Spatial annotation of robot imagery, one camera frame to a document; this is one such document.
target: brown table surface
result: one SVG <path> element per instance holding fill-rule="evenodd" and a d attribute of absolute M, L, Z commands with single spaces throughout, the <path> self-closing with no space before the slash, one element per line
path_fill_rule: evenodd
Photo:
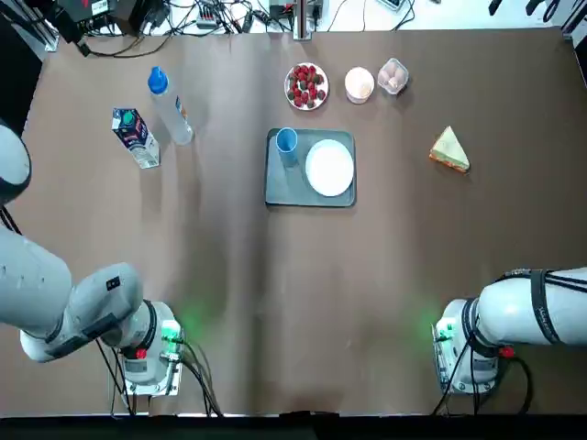
<path fill-rule="evenodd" d="M 91 41 L 103 52 L 128 43 Z M 376 74 L 390 57 L 410 71 L 405 93 L 349 103 L 345 73 Z M 283 97 L 283 76 L 300 61 L 332 84 L 312 113 Z M 153 65 L 177 83 L 191 146 L 170 144 L 154 114 Z M 124 151 L 110 130 L 115 106 L 146 119 L 161 167 L 139 170 Z M 448 125 L 471 160 L 466 176 L 427 157 Z M 354 207 L 265 206 L 265 137 L 283 126 L 354 135 Z M 61 44 L 24 139 L 33 179 L 10 206 L 21 229 L 77 281 L 135 265 L 145 297 L 167 302 L 204 346 L 225 412 L 427 413 L 440 397 L 430 323 L 448 301 L 478 295 L 504 270 L 587 264 L 587 96 L 555 28 L 320 33 L 308 44 L 183 37 L 136 60 L 84 59 Z M 108 411 L 95 345 L 39 365 L 16 329 L 0 338 L 0 413 Z M 519 351 L 535 376 L 532 411 L 586 412 L 587 351 Z M 524 390 L 513 368 L 486 410 L 514 411 Z M 179 399 L 151 409 L 198 412 L 200 397 L 184 375 Z M 452 411 L 470 408 L 451 400 Z"/>

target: sandwich slice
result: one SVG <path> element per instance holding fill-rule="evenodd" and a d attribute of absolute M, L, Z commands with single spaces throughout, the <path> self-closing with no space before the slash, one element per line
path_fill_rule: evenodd
<path fill-rule="evenodd" d="M 470 167 L 469 159 L 450 126 L 447 126 L 437 139 L 429 157 L 460 172 L 467 172 Z"/>

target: plastic bottle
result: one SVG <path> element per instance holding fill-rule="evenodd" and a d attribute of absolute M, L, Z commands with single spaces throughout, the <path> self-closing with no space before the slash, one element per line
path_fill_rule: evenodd
<path fill-rule="evenodd" d="M 155 109 L 172 135 L 173 142 L 178 145 L 189 143 L 194 131 L 187 122 L 187 113 L 180 97 L 161 67 L 156 66 L 151 70 L 149 88 Z"/>

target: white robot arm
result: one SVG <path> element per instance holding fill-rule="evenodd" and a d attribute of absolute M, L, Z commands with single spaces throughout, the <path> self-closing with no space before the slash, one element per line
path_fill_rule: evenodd
<path fill-rule="evenodd" d="M 30 182 L 27 149 L 0 120 L 0 208 Z M 72 285 L 63 260 L 0 226 L 0 323 L 20 329 L 25 353 L 38 362 L 62 358 L 100 337 L 120 348 L 136 394 L 176 394 L 181 328 L 162 302 L 143 300 L 137 272 L 126 263 Z"/>
<path fill-rule="evenodd" d="M 472 394 L 474 378 L 479 392 L 490 391 L 500 347 L 587 345 L 586 292 L 587 268 L 518 269 L 485 287 L 479 298 L 452 301 L 432 329 L 441 388 L 450 383 L 450 391 Z"/>

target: tray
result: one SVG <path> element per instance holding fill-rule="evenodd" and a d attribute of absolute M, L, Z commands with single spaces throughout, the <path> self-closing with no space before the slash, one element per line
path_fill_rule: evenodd
<path fill-rule="evenodd" d="M 290 206 L 326 206 L 344 208 L 352 206 L 357 196 L 357 161 L 355 140 L 346 131 L 295 129 L 297 132 L 297 160 L 294 167 L 285 168 L 275 146 L 279 128 L 267 133 L 265 154 L 265 203 Z M 352 184 L 341 195 L 325 197 L 314 191 L 305 176 L 305 158 L 314 144 L 322 139 L 334 139 L 344 145 L 352 157 L 355 175 Z"/>

